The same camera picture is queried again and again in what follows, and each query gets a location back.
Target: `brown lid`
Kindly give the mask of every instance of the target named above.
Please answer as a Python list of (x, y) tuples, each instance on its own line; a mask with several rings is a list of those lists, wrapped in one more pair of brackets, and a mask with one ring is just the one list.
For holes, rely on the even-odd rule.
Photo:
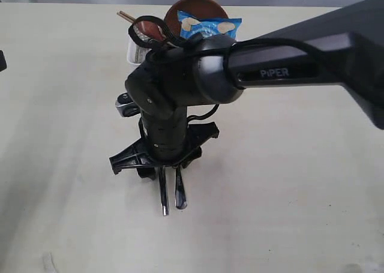
[(187, 12), (198, 19), (228, 18), (224, 9), (213, 0), (180, 0), (167, 12), (164, 21), (173, 34), (180, 35), (178, 11)]

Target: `blue plastic wrapper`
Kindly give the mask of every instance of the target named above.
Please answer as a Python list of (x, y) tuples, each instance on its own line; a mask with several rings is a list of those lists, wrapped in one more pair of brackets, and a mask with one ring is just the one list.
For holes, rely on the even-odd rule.
[(183, 11), (178, 11), (178, 19), (179, 22), (181, 22), (180, 36), (185, 39), (190, 38), (196, 33), (202, 33), (204, 38), (218, 34), (226, 34), (235, 39), (236, 31), (242, 22), (241, 18), (198, 19)]

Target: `snack package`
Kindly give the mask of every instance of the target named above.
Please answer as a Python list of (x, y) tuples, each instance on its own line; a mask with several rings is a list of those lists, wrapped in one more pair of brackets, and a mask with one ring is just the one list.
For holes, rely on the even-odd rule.
[(233, 39), (236, 38), (236, 30), (239, 28), (242, 19), (210, 18), (197, 19), (191, 14), (178, 11), (178, 19), (181, 23), (180, 36), (188, 39), (193, 34), (202, 33), (203, 37), (217, 34), (227, 34)]

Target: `wooden skewer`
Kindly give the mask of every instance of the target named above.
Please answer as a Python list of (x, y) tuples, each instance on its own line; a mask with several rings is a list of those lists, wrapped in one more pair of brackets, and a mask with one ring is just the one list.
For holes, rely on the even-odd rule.
[(127, 13), (125, 13), (123, 11), (117, 12), (117, 15), (119, 15), (120, 17), (122, 17), (123, 19), (125, 19), (126, 21), (131, 22), (131, 23), (135, 22), (135, 20), (136, 20), (134, 17), (128, 15)]

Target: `table surface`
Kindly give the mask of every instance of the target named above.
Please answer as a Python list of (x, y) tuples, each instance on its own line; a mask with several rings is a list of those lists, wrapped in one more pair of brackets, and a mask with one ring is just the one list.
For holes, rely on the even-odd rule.
[[(0, 4), (0, 272), (384, 272), (384, 141), (339, 86), (248, 90), (183, 171), (188, 208), (115, 176), (127, 23), (168, 6)], [(332, 8), (226, 7), (240, 40)], [(204, 112), (207, 107), (191, 109)], [(170, 203), (174, 173), (168, 171)]]

